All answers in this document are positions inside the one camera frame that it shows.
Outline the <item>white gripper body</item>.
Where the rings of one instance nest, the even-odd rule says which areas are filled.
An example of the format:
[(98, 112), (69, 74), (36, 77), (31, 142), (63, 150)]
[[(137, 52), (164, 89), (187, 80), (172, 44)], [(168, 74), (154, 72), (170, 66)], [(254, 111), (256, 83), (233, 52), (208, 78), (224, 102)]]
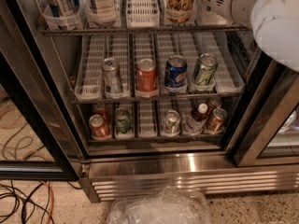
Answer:
[(227, 21), (251, 27), (251, 12), (258, 0), (209, 0), (212, 12), (223, 16)]

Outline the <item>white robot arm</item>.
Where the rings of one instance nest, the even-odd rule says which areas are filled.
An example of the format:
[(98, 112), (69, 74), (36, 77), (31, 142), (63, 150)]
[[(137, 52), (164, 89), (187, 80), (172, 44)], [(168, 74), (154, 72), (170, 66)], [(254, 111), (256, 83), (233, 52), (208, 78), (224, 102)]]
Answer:
[(299, 0), (202, 0), (205, 9), (250, 29), (258, 47), (299, 71)]

